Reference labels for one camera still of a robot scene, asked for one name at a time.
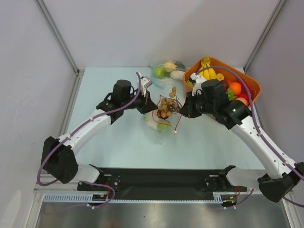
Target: gray floor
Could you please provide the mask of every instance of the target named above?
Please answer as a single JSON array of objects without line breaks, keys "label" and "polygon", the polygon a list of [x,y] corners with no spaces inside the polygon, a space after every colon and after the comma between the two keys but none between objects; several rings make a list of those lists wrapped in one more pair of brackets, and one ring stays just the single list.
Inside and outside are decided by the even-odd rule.
[{"label": "gray floor", "polygon": [[216,204],[111,203],[104,208],[43,203],[36,228],[289,228],[283,204],[253,195],[237,209]]}]

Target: table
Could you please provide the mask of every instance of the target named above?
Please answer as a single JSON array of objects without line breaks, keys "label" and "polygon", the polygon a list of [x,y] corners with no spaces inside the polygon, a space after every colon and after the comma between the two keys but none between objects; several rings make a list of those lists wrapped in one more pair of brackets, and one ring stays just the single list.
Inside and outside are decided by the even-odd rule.
[{"label": "table", "polygon": [[[131,81],[136,88],[137,76],[150,76],[148,67],[86,68],[76,98],[68,130],[83,122],[112,91],[119,79]],[[148,88],[156,103],[159,95],[168,96],[177,87],[184,103],[183,83],[174,81],[164,89]],[[196,119],[182,117],[177,134],[159,138],[137,110],[124,115],[89,141],[76,156],[78,163],[107,168],[223,169],[236,165],[245,169],[263,169],[251,150],[225,126],[207,115]]]}]

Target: light blue tabletop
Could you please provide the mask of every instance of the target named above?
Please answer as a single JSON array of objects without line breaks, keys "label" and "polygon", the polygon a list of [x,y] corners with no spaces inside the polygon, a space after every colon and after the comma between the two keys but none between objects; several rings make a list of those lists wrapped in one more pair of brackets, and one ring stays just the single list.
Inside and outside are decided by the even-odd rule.
[{"label": "light blue tabletop", "polygon": [[[77,95],[68,130],[82,123],[112,91],[119,79],[137,87],[135,72],[150,76],[147,67],[87,68]],[[168,96],[172,86],[184,103],[182,81],[159,89],[148,88],[152,100]],[[88,142],[76,156],[78,163],[110,168],[223,169],[236,165],[246,169],[263,169],[250,149],[225,126],[203,115],[196,119],[182,117],[177,134],[158,138],[155,130],[137,110],[126,110],[110,127]]]}]

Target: white wall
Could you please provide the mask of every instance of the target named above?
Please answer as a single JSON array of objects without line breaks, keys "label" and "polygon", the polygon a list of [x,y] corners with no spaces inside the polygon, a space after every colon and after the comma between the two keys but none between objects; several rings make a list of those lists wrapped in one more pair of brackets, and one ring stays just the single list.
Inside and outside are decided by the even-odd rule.
[{"label": "white wall", "polygon": [[[304,162],[303,9],[303,0],[287,2],[248,73],[262,86],[256,104],[265,130],[297,162]],[[303,182],[294,191],[304,204]]]},{"label": "white wall", "polygon": [[45,0],[78,67],[191,66],[211,55],[243,67],[278,0]]},{"label": "white wall", "polygon": [[0,31],[0,213],[21,190],[20,228],[75,76],[33,0],[1,0]]}]

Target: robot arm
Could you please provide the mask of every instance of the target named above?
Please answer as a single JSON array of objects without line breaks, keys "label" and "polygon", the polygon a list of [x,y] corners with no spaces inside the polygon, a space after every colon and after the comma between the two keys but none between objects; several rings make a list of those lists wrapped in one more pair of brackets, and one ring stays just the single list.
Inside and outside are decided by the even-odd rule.
[{"label": "robot arm", "polygon": [[[229,166],[225,169],[227,180],[233,186],[259,188],[269,200],[278,202],[300,180],[286,163],[301,175],[304,173],[304,163],[295,163],[261,128],[261,133],[257,134],[251,111],[241,101],[230,102],[221,82],[216,79],[205,82],[201,78],[198,80],[199,85],[195,85],[193,91],[187,93],[180,113],[188,118],[196,118],[202,114],[213,115],[216,121],[241,138],[261,161],[265,170],[243,170]],[[261,134],[284,157],[285,163],[262,140]]]},{"label": "robot arm", "polygon": [[77,164],[75,156],[98,132],[121,117],[125,109],[137,109],[142,114],[157,109],[147,91],[152,84],[151,80],[147,77],[141,77],[140,80],[139,95],[127,108],[124,108],[125,105],[135,98],[136,91],[133,89],[131,93],[132,85],[129,81],[118,80],[113,87],[113,92],[106,96],[83,123],[58,139],[47,138],[44,142],[41,163],[56,146],[60,143],[62,145],[50,156],[43,169],[62,183],[68,183],[71,180],[94,183],[100,171],[92,165]]}]

